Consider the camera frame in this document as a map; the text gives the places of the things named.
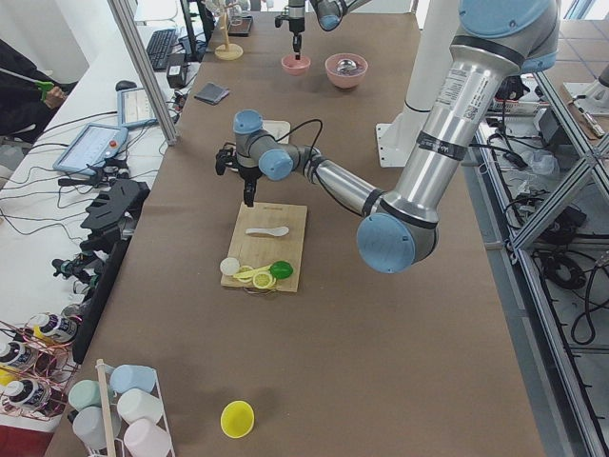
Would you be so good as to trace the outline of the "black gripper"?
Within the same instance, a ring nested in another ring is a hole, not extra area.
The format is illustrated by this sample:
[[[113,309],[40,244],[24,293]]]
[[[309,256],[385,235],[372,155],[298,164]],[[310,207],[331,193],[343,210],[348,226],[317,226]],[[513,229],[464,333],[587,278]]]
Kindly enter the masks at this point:
[[[252,208],[255,202],[256,183],[261,177],[261,171],[258,167],[239,167],[239,174],[245,182],[244,203],[248,208]]]
[[[289,24],[289,30],[294,34],[292,39],[292,48],[295,58],[300,59],[302,51],[301,33],[305,31],[305,5],[288,4],[287,21]]]

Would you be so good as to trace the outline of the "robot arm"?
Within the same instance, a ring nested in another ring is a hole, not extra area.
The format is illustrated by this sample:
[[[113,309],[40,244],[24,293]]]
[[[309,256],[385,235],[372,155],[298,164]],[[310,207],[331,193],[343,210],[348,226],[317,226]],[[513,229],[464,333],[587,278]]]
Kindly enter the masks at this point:
[[[351,11],[368,3],[368,0],[311,0],[318,24],[324,31],[336,29],[343,18]],[[289,0],[284,11],[275,17],[275,27],[279,28],[283,22],[288,23],[292,33],[292,48],[297,60],[301,59],[303,33],[305,32],[305,0]]]
[[[357,245],[371,268],[397,273],[428,257],[438,241],[438,203],[501,83],[551,68],[558,50],[557,1],[461,1],[455,11],[452,66],[393,190],[375,188],[314,146],[279,144],[261,114],[246,109],[234,117],[236,146],[227,158],[246,183],[246,205],[261,176],[279,181],[299,171],[362,216]]]

